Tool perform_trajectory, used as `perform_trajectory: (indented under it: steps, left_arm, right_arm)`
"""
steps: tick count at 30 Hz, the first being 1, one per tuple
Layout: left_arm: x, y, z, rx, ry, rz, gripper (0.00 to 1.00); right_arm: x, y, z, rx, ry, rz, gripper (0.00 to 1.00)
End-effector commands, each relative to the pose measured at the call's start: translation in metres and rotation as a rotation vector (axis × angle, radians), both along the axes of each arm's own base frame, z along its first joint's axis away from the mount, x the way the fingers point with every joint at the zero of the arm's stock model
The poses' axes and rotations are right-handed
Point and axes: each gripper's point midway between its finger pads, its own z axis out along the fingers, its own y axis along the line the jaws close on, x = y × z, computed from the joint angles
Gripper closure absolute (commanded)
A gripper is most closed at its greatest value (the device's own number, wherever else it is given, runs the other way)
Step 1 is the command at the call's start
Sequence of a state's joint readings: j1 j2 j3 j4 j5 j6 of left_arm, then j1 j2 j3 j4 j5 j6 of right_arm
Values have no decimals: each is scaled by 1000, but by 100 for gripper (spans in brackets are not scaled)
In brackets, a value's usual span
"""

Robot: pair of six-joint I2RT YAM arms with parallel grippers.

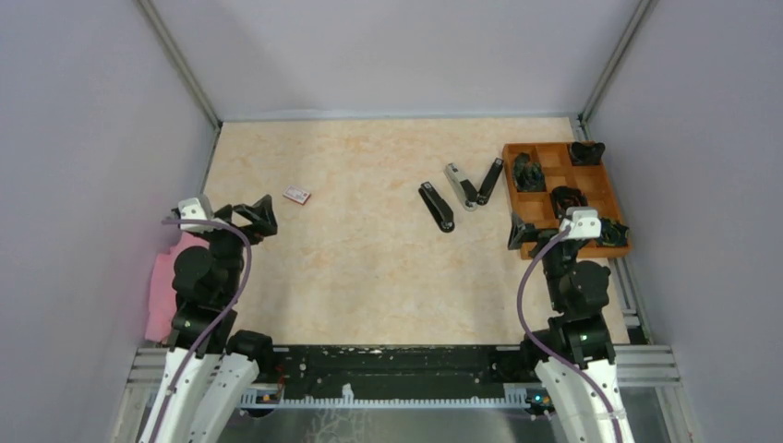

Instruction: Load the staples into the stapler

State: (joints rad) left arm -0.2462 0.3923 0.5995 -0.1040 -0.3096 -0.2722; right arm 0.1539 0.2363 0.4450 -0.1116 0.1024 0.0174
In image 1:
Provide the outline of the red white staple box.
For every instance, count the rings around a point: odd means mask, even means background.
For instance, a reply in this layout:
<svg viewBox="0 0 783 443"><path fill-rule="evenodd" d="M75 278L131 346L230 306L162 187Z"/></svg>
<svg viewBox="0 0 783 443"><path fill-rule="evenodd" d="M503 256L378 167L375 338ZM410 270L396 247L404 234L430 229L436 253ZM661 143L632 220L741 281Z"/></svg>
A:
<svg viewBox="0 0 783 443"><path fill-rule="evenodd" d="M288 186L283 191L283 196L293 201L294 203L304 206L309 201L311 194L308 191L301 189L299 187Z"/></svg>

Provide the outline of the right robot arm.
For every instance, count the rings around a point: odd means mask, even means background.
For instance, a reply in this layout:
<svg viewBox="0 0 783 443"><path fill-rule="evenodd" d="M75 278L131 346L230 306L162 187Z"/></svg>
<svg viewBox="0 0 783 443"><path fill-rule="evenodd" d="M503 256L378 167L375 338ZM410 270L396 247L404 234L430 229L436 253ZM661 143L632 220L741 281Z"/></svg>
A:
<svg viewBox="0 0 783 443"><path fill-rule="evenodd" d="M569 442L632 442L619 390L616 351L603 316L608 305L610 270L578 260L581 248L599 238L602 221L592 208L569 209L556 228L537 228L512 215L508 247L534 243L516 295L524 329L520 367L539 380L544 393L529 398L535 419L559 420ZM525 287L541 265L555 316L534 331L523 307Z"/></svg>

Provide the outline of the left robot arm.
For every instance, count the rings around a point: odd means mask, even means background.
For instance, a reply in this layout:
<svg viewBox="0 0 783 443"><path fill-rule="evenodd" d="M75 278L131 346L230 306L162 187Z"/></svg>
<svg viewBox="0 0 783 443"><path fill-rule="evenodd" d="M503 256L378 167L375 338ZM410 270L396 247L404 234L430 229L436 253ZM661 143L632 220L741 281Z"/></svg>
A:
<svg viewBox="0 0 783 443"><path fill-rule="evenodd" d="M165 225L206 241L174 262L174 341L140 442L215 442L250 385L277 368L273 341L234 331L235 305L245 290L252 248L278 232L271 196L252 205L213 210L200 195L182 200Z"/></svg>

